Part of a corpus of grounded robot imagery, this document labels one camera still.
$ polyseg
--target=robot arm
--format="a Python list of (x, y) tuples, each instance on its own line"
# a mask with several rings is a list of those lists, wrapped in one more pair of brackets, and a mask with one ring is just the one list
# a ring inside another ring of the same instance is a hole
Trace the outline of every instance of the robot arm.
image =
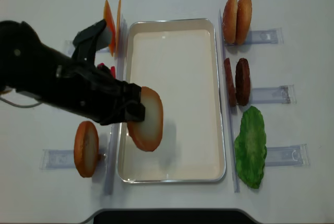
[(25, 22), (0, 22), (0, 91), (18, 93), (88, 117), (101, 125), (140, 122), (141, 87), (113, 78), (94, 65), (96, 50), (111, 42), (105, 20), (75, 37), (72, 58), (41, 43)]

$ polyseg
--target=white tabletop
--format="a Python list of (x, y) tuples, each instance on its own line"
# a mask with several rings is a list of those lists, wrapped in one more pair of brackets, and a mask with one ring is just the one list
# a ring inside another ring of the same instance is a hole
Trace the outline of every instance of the white tabletop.
[[(64, 40), (73, 39), (78, 30), (101, 19), (104, 1), (0, 0), (0, 20), (24, 20), (43, 43), (61, 50)], [(122, 11), (129, 25), (147, 20), (208, 18), (217, 29), (218, 12), (226, 1), (122, 0)], [(109, 0), (113, 11), (117, 2)], [(240, 193), (234, 193), (229, 134), (225, 131), (227, 171), (220, 182), (127, 185), (115, 176), (113, 194), (104, 195), (103, 178), (83, 179), (76, 170), (45, 171), (39, 167), (42, 149), (73, 148), (76, 128), (84, 118), (47, 105), (16, 109), (0, 103), (0, 222), (76, 223), (102, 210), (143, 208), (239, 209), (266, 223), (334, 222), (331, 135), (334, 3), (332, 0), (252, 2), (252, 29), (281, 27), (284, 36), (284, 44), (272, 54), (268, 52), (267, 59), (259, 56), (263, 61), (259, 62), (257, 72), (251, 71), (252, 82), (260, 87), (295, 84), (297, 97), (294, 106), (275, 111), (279, 119), (285, 120), (265, 118), (267, 146), (307, 144), (309, 167), (267, 168), (259, 191), (241, 183)], [(217, 50), (221, 56), (219, 44)], [(257, 58), (256, 53), (256, 48), (251, 48), (247, 58)], [(219, 66), (224, 84), (220, 59)], [(10, 98), (31, 102), (16, 94)], [(222, 107), (227, 129), (227, 104)], [(261, 110), (268, 115), (266, 108)], [(280, 127), (282, 138), (277, 134)], [(97, 128), (106, 143), (111, 127)]]

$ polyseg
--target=green lettuce leaf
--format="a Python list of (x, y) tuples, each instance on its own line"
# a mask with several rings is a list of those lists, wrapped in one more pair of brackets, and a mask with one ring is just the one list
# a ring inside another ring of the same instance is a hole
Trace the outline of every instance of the green lettuce leaf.
[(240, 133), (234, 142), (236, 171), (251, 188), (259, 188), (267, 156), (265, 123), (261, 112), (251, 106), (243, 113)]

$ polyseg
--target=clear plastic stand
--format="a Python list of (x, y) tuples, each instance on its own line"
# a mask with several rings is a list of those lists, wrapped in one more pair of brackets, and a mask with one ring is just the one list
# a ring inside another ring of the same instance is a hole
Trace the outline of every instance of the clear plastic stand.
[(269, 30), (249, 31), (244, 45), (250, 44), (283, 44), (282, 28), (274, 28)]
[[(100, 149), (99, 154), (101, 155), (102, 159), (106, 158), (105, 149)], [(53, 170), (73, 168), (75, 168), (73, 150), (43, 150), (40, 169)]]
[(266, 167), (303, 165), (309, 165), (306, 144), (267, 148)]
[(253, 88), (249, 102), (251, 104), (296, 103), (294, 85)]
[[(117, 59), (117, 70), (116, 70), (116, 79), (124, 80), (124, 63), (127, 51), (127, 35), (128, 28), (127, 23), (122, 16), (121, 20), (121, 35), (120, 35), (120, 44), (118, 49)], [(111, 137), (109, 142), (109, 155), (108, 155), (108, 166), (106, 170), (106, 178), (104, 185), (104, 192), (106, 194), (111, 194), (113, 191), (113, 183), (116, 172), (116, 159), (117, 159), (117, 144), (118, 136), (121, 129), (121, 124), (116, 123), (111, 126)]]
[[(225, 60), (225, 47), (223, 45), (224, 42), (224, 36), (223, 36), (223, 30), (222, 30), (222, 17), (221, 17), (221, 11), (219, 10), (219, 15), (218, 15), (218, 30), (219, 30), (219, 36), (220, 36), (220, 49), (221, 49), (221, 59), (222, 59), (222, 63), (224, 63)], [(228, 94), (227, 91), (227, 86), (225, 86), (225, 94)], [(227, 106), (227, 110), (228, 110), (228, 121), (229, 121), (229, 131), (230, 131), (230, 155), (231, 155), (231, 166), (232, 166), (232, 179), (233, 179), (233, 187), (234, 187), (234, 192), (239, 192), (240, 188), (239, 188), (239, 181), (238, 181), (238, 177), (236, 175), (236, 168), (235, 168), (235, 154), (234, 154), (234, 134), (232, 131), (232, 112), (231, 112), (231, 107)]]

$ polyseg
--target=white tray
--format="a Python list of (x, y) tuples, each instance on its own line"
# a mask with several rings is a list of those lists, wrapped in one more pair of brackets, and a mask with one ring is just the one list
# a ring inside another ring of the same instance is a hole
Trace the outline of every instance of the white tray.
[(207, 19), (138, 22), (128, 35), (125, 77), (162, 100), (163, 138), (154, 152), (121, 124), (117, 169), (128, 183), (217, 181), (225, 173), (214, 26)]

